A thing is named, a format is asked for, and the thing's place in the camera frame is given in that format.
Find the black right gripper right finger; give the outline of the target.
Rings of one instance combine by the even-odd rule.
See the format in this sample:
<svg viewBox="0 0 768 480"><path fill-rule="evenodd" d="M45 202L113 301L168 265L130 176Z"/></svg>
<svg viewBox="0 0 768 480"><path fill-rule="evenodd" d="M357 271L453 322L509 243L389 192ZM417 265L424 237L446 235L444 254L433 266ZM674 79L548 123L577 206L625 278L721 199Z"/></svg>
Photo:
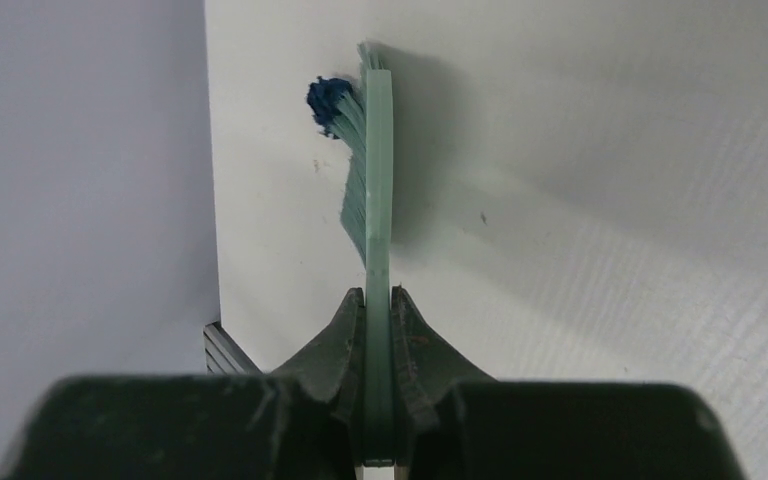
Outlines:
<svg viewBox="0 0 768 480"><path fill-rule="evenodd" d="M713 409L656 382L502 381L392 291L399 479L741 479Z"/></svg>

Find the small blue scrap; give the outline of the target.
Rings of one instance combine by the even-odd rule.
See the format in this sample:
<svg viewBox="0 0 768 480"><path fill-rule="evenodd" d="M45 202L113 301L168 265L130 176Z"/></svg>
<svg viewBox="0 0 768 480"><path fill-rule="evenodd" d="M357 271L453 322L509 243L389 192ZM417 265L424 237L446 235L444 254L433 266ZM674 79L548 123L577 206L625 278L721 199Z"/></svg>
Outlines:
<svg viewBox="0 0 768 480"><path fill-rule="evenodd" d="M342 78L323 78L310 83L306 94L306 103L310 107L314 122L322 128L322 134L332 139L339 139L336 121L343 115L340 102L353 96L352 84Z"/></svg>

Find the green hand brush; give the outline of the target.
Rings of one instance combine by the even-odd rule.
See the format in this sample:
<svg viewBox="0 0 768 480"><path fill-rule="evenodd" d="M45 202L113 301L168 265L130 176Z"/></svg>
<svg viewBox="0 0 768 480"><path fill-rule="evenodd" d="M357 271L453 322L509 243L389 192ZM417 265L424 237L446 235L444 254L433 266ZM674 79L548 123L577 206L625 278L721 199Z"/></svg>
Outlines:
<svg viewBox="0 0 768 480"><path fill-rule="evenodd" d="M357 244L365 235L365 385L363 464L389 467L395 461L395 407L390 327L390 246L394 183L392 73L372 44L358 46L360 83L343 95L335 131L355 161L341 217Z"/></svg>

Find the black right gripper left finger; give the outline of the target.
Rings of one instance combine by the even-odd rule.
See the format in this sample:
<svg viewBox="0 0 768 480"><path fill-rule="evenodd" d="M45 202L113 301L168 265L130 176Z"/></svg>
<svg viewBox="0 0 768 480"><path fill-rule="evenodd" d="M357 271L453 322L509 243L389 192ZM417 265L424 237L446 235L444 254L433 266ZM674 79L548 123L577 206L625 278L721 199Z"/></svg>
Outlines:
<svg viewBox="0 0 768 480"><path fill-rule="evenodd" d="M269 374L70 376L30 410L0 479L359 479L364 300Z"/></svg>

